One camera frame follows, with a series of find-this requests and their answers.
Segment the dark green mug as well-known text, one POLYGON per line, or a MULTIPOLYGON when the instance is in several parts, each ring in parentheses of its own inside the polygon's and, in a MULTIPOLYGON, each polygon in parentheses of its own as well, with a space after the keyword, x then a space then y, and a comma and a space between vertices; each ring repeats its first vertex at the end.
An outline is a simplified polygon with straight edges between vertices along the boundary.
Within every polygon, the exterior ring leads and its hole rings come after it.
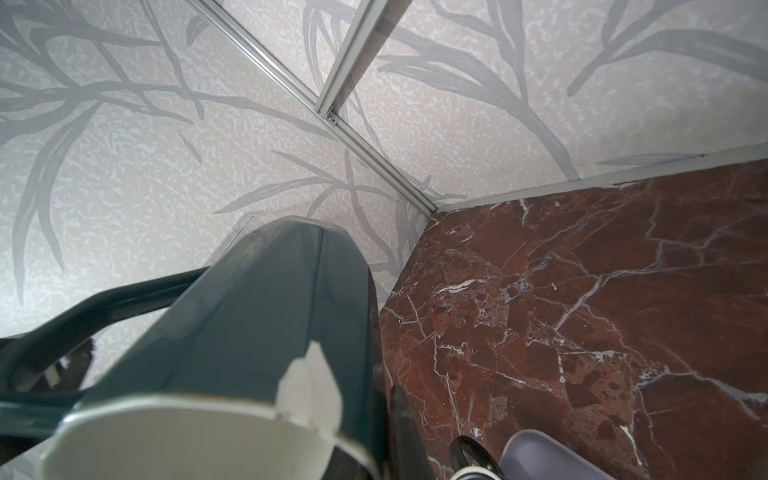
POLYGON ((342 227, 289 216, 212 265, 95 294, 1 356, 1 432, 42 479, 378 479, 376 291, 342 227), (99 331, 156 322, 91 387, 37 393, 99 331))

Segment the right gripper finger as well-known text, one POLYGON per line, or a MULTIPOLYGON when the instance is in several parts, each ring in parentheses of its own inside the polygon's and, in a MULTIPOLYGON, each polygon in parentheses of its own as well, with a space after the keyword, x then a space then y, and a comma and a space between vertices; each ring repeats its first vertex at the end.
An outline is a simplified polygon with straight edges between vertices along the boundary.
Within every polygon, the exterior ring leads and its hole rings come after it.
POLYGON ((390 390, 388 420, 390 478, 434 479, 406 394, 398 385, 390 390))

